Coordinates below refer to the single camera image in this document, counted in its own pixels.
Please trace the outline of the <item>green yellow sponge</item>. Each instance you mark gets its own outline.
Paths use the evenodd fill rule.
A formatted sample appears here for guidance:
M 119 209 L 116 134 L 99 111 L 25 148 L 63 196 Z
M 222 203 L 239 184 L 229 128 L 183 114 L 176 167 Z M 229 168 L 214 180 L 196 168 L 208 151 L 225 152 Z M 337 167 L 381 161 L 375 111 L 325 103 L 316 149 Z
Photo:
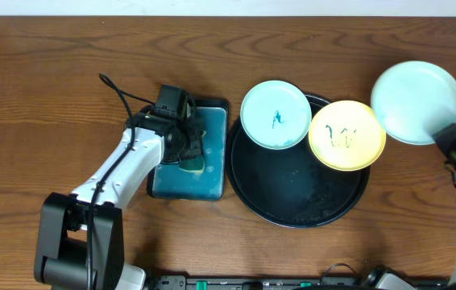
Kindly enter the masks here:
M 193 174 L 201 174 L 205 170 L 205 157 L 201 153 L 193 157 L 192 159 L 183 160 L 179 164 L 179 169 L 184 172 L 189 172 Z

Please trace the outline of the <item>yellow plate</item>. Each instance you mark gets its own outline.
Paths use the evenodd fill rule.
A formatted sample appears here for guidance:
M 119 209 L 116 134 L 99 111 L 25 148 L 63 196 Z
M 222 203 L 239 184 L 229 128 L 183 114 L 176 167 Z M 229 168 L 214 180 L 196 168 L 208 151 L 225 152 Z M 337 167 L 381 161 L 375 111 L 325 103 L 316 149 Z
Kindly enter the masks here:
M 373 164 L 382 154 L 387 134 L 374 111 L 358 101 L 336 101 L 313 116 L 308 141 L 324 165 L 352 172 Z

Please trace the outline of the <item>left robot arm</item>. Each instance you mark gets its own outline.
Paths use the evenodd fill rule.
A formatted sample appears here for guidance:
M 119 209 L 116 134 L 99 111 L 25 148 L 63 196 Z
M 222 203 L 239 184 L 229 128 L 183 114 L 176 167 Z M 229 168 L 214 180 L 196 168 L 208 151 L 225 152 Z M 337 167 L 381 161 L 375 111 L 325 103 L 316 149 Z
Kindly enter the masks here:
M 141 289 L 143 269 L 125 260 L 122 212 L 151 170 L 203 152 L 201 118 L 137 113 L 103 165 L 70 194 L 41 207 L 34 277 L 54 289 Z

